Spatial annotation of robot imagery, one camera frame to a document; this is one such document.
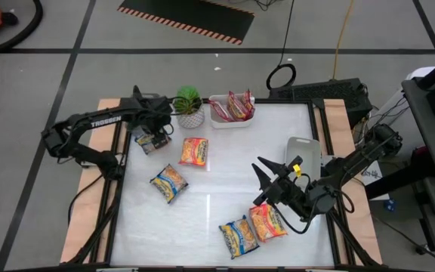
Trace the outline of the black desk leg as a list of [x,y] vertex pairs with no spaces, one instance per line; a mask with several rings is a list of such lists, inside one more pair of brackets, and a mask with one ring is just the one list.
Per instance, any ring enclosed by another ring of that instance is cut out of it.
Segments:
[[415,158],[408,166],[366,185],[366,196],[367,199],[374,199],[429,177],[435,178],[435,165],[432,158],[429,156]]

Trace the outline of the black table frame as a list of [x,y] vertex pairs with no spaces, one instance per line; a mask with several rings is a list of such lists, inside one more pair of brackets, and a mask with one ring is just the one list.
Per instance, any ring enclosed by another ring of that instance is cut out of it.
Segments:
[[[258,195],[252,169],[259,156],[285,161],[290,137],[323,139],[311,100],[259,98],[252,124],[216,129],[210,120],[194,129],[176,127],[171,142],[146,155],[125,135],[127,169],[116,182],[119,210],[85,264],[173,268],[330,267],[357,255],[330,219],[319,216],[303,235],[289,233],[241,258],[230,257],[219,226],[246,215]],[[179,164],[185,138],[208,139],[205,166]],[[167,204],[150,180],[171,164],[189,184]]]

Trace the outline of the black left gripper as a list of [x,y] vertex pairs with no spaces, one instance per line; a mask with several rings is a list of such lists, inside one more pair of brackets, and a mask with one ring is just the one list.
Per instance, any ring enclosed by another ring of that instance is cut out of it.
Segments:
[[139,97],[137,99],[138,113],[132,121],[132,129],[142,128],[145,132],[154,134],[153,146],[160,149],[167,145],[171,138],[163,134],[163,128],[171,124],[171,108],[167,97]]

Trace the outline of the dark grey plastic bin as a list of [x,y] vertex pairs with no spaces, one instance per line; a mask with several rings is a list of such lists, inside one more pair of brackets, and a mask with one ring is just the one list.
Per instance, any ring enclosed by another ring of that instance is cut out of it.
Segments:
[[136,110],[134,111],[134,113],[131,114],[130,119],[127,121],[127,125],[128,125],[128,130],[131,131],[131,133],[136,137],[140,134],[150,134],[145,132],[142,128],[136,128],[136,129],[132,129],[132,121],[134,120],[134,118],[136,117],[137,113],[138,113],[138,106],[137,106],[137,99],[139,97],[161,97],[158,94],[145,94],[145,93],[141,93],[138,89],[134,89],[134,93],[131,96],[130,99],[130,105],[133,108],[136,108]]

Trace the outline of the white plastic bin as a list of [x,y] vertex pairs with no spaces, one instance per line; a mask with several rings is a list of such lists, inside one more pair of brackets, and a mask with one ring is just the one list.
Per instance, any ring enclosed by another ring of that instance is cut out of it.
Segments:
[[[209,98],[210,100],[215,100],[222,104],[223,106],[227,105],[227,94],[216,94],[212,95]],[[225,122],[214,110],[210,110],[210,120],[211,126],[216,129],[225,129],[225,128],[245,128],[249,127],[253,122],[253,118],[250,118],[246,121],[242,122]]]

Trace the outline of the chicken Maruchan noodle pack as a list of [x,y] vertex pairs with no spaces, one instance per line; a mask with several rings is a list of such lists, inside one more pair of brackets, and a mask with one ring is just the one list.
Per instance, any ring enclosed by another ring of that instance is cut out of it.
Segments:
[[280,220],[277,211],[269,204],[262,204],[249,209],[252,225],[258,239],[266,241],[287,235],[287,231]]
[[205,166],[208,155],[208,139],[185,138],[179,164]]

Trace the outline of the wooden side board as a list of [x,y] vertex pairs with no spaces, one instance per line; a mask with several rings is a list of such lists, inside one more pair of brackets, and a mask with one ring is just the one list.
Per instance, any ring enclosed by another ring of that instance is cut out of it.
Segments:
[[[104,151],[112,150],[121,153],[125,146],[125,128],[108,125],[91,132],[89,147]],[[101,209],[110,207],[113,200],[116,182],[110,183],[100,176],[96,166],[89,166],[82,170],[79,179],[79,190],[88,189],[75,201],[72,209],[71,221],[66,234],[63,251],[60,257],[62,263],[70,261],[86,243],[95,227]]]
[[[345,157],[355,150],[348,121],[346,107],[342,100],[325,100],[324,111],[328,121],[333,154]],[[375,233],[374,224],[361,177],[347,182],[342,190],[352,199],[355,212],[347,214],[347,223],[351,233],[367,253],[379,264],[381,253]]]

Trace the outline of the green plant in patterned pot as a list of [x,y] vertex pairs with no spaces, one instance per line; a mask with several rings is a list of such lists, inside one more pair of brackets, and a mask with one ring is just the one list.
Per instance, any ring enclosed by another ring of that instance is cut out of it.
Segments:
[[203,99],[196,87],[182,86],[173,100],[177,122],[183,128],[197,128],[205,120]]

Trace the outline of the white paper sheet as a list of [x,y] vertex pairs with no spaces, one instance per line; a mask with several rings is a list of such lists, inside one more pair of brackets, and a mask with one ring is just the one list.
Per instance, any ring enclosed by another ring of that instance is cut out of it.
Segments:
[[373,162],[367,168],[364,168],[360,172],[360,177],[364,185],[370,185],[380,178],[382,178],[382,173],[380,170],[380,166],[377,161]]

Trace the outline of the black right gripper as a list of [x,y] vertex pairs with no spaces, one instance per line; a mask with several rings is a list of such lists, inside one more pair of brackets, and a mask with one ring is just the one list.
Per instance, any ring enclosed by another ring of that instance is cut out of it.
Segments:
[[251,165],[258,176],[261,190],[260,195],[254,200],[254,205],[260,206],[264,202],[270,205],[282,203],[294,212],[307,212],[304,192],[289,178],[288,167],[260,156],[258,160],[277,177],[271,181],[270,177],[257,165]]

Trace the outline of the pale grey plastic bin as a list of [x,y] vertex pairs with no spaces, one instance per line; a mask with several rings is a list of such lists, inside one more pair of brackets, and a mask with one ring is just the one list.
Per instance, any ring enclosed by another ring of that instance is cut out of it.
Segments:
[[289,165],[296,156],[302,158],[301,171],[307,174],[311,181],[320,178],[321,147],[318,141],[290,137],[285,149],[285,164]]

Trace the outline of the black computer case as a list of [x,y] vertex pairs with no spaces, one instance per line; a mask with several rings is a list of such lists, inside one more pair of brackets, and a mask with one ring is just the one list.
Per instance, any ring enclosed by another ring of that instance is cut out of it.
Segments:
[[367,117],[373,109],[369,100],[367,86],[361,83],[358,78],[274,88],[270,91],[269,98],[283,100],[343,100],[351,128],[362,118]]

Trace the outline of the soy sauce Maruchan noodle pack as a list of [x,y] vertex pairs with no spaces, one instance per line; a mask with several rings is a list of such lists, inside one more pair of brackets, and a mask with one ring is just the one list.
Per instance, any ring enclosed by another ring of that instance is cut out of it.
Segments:
[[248,254],[260,247],[245,215],[238,220],[220,225],[219,230],[232,259]]
[[150,184],[165,197],[167,204],[170,204],[189,185],[187,180],[171,164],[168,164],[157,176],[152,178]]
[[146,155],[158,149],[153,146],[154,134],[140,134],[135,137],[135,142],[142,148]]

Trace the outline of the black hazard-striped floor mat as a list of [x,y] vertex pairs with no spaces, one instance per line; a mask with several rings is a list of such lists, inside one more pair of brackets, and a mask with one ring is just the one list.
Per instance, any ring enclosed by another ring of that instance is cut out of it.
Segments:
[[255,14],[210,0],[124,0],[117,11],[241,45]]

